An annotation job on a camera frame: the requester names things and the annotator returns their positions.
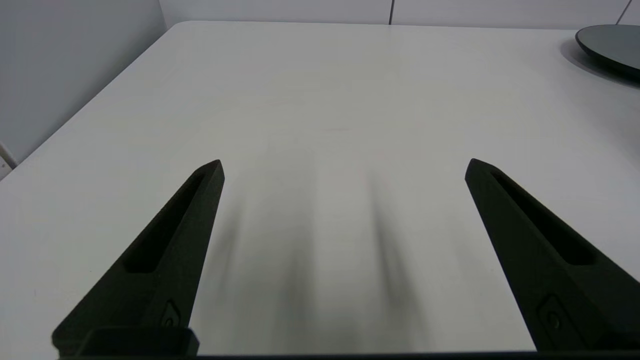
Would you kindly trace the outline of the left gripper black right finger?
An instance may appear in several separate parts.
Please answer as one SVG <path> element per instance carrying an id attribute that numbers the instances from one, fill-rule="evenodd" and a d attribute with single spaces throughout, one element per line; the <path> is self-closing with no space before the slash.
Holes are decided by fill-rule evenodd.
<path id="1" fill-rule="evenodd" d="M 465 182 L 538 351 L 639 350 L 633 276 L 492 164 Z"/>

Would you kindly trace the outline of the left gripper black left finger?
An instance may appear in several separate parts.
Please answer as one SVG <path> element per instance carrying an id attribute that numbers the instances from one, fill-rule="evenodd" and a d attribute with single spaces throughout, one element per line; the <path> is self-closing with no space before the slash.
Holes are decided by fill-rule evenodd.
<path id="1" fill-rule="evenodd" d="M 197 168 L 51 335 L 60 357 L 192 357 L 189 323 L 224 186 Z"/>

